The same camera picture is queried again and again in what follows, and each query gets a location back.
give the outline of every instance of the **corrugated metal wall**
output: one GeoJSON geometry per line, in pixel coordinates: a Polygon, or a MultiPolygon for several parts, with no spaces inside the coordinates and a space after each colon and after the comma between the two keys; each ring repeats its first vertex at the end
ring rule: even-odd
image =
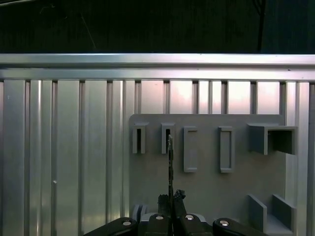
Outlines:
{"type": "MultiPolygon", "coordinates": [[[[76,236],[129,215],[128,119],[135,113],[285,115],[299,127],[298,155],[286,155],[285,198],[297,206],[298,235],[306,235],[314,89],[300,74],[296,81],[5,78],[17,70],[0,71],[3,236],[76,236]]],[[[24,71],[21,77],[32,76],[24,71]]]]}

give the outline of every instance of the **rectangular slot holder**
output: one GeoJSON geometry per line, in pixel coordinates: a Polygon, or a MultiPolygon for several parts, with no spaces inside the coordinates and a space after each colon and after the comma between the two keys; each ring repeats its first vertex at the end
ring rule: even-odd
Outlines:
{"type": "Polygon", "coordinates": [[[253,195],[249,197],[249,223],[261,232],[266,232],[267,228],[267,206],[253,195]]]}
{"type": "Polygon", "coordinates": [[[267,235],[292,236],[296,232],[296,208],[277,195],[272,195],[270,207],[253,195],[249,197],[249,224],[267,235]]]}
{"type": "Polygon", "coordinates": [[[136,123],[132,128],[132,153],[145,154],[146,152],[146,126],[148,123],[136,123]]]}
{"type": "Polygon", "coordinates": [[[168,135],[173,138],[173,150],[175,144],[175,123],[162,123],[162,154],[167,154],[168,135]]]}
{"type": "Polygon", "coordinates": [[[269,124],[249,125],[249,148],[263,155],[280,151],[295,155],[297,153],[297,127],[269,124]]]}
{"type": "Polygon", "coordinates": [[[235,166],[235,135],[232,126],[220,126],[220,172],[231,173],[235,166]]]}
{"type": "Polygon", "coordinates": [[[272,195],[272,214],[292,232],[295,232],[296,208],[283,198],[272,195]]]}
{"type": "Polygon", "coordinates": [[[193,173],[198,169],[196,126],[184,126],[184,172],[193,173]]]}

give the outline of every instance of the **dark background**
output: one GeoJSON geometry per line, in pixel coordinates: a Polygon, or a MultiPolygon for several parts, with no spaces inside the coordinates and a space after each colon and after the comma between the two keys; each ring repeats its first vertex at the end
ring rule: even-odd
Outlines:
{"type": "MultiPolygon", "coordinates": [[[[0,7],[0,53],[256,53],[258,26],[252,0],[38,0],[0,7]]],[[[315,53],[315,0],[267,0],[261,52],[315,53]]]]}

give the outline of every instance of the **gray pegboard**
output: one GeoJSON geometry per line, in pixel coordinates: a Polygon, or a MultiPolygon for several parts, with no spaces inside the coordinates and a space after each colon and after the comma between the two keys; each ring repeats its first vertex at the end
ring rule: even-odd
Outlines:
{"type": "MultiPolygon", "coordinates": [[[[284,153],[271,150],[279,145],[268,131],[295,132],[295,127],[284,124],[280,115],[133,115],[129,120],[130,208],[146,204],[150,212],[157,212],[159,194],[167,194],[165,142],[171,134],[174,190],[185,190],[188,212],[201,214],[210,223],[220,217],[247,223],[251,194],[272,213],[273,195],[284,197],[285,161],[284,153]],[[267,133],[250,135],[250,126],[265,126],[267,133]],[[262,140],[263,147],[270,146],[268,153],[250,151],[253,138],[262,140]]],[[[284,140],[295,143],[293,138],[284,140]]]]}

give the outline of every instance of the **horizontal metal beam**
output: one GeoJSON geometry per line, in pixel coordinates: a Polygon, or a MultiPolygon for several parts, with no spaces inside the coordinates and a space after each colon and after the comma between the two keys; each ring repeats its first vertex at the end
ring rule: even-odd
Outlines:
{"type": "Polygon", "coordinates": [[[10,5],[19,4],[19,3],[26,3],[26,2],[30,2],[30,1],[35,1],[35,0],[5,1],[5,2],[1,2],[0,3],[0,7],[2,7],[2,6],[10,6],[10,5]]]}
{"type": "Polygon", "coordinates": [[[263,54],[0,54],[4,67],[310,66],[315,55],[263,54]]]}
{"type": "Polygon", "coordinates": [[[117,68],[117,69],[0,69],[6,80],[220,80],[315,81],[315,70],[250,68],[117,68]]]}

